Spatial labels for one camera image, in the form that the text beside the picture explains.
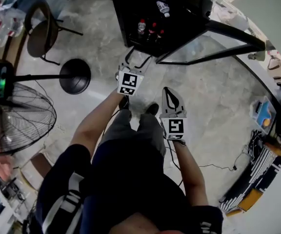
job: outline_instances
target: water bottle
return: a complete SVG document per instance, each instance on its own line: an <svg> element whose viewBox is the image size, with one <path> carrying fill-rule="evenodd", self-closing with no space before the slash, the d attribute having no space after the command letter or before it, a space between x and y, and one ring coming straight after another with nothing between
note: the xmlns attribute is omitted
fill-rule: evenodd
<svg viewBox="0 0 281 234"><path fill-rule="evenodd" d="M139 38L142 38L145 33L146 23L144 19L141 19L138 24L137 32L139 34Z"/></svg>
<svg viewBox="0 0 281 234"><path fill-rule="evenodd" d="M170 16L170 14L169 14L169 11L170 11L169 5L167 5L165 2L161 2L161 1L157 1L156 4L157 4L160 12L163 13L166 18L168 18Z"/></svg>

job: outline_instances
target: red bottle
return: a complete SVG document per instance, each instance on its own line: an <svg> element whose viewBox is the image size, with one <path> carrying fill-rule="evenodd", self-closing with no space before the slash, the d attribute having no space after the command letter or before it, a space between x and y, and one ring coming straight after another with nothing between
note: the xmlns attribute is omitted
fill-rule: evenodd
<svg viewBox="0 0 281 234"><path fill-rule="evenodd" d="M149 28L147 41L152 41L152 39L154 39L156 34L156 28L157 28L157 24L154 22L152 26Z"/></svg>
<svg viewBox="0 0 281 234"><path fill-rule="evenodd" d="M157 33L156 43L161 43L161 39L163 38L164 30L161 29L159 33Z"/></svg>

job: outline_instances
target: glass door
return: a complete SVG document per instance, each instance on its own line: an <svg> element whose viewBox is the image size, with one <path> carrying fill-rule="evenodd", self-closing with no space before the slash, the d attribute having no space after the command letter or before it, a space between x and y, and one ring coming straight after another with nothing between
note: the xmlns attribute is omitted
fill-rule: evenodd
<svg viewBox="0 0 281 234"><path fill-rule="evenodd" d="M265 43L226 24L210 20L205 31L175 51L157 58L158 64L191 65L213 59L264 51Z"/></svg>

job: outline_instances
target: fan base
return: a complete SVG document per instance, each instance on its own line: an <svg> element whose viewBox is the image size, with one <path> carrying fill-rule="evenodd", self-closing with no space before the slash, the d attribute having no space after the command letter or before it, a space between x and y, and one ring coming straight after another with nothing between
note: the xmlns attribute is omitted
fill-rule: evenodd
<svg viewBox="0 0 281 234"><path fill-rule="evenodd" d="M70 75L72 77L59 79L62 89L71 95L82 93L91 81L90 67L81 59L71 59L67 61L62 66L60 75Z"/></svg>

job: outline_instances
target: shoe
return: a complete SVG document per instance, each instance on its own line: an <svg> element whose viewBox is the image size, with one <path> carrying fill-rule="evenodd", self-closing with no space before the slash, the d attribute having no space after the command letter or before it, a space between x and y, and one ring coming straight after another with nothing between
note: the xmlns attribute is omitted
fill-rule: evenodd
<svg viewBox="0 0 281 234"><path fill-rule="evenodd" d="M154 102L153 104L151 104L151 105L147 108L145 114L151 114L151 115L153 115L153 116L156 116L158 110L159 110L159 105Z"/></svg>
<svg viewBox="0 0 281 234"><path fill-rule="evenodd" d="M119 109L127 109L129 110L130 100L128 96L124 96L123 99L119 103Z"/></svg>

